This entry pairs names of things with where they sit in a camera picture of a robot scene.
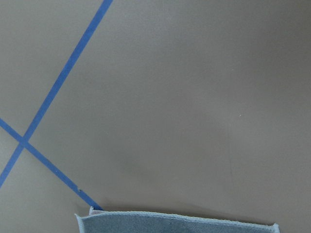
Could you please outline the pink and grey towel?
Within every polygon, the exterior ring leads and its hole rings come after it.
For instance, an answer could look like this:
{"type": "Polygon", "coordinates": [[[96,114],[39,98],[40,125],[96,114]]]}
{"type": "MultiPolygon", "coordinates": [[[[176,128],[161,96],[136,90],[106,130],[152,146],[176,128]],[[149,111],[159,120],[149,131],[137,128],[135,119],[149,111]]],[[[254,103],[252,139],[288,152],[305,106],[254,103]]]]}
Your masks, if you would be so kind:
{"type": "Polygon", "coordinates": [[[75,216],[81,233],[278,233],[279,226],[144,211],[99,211],[75,216]]]}

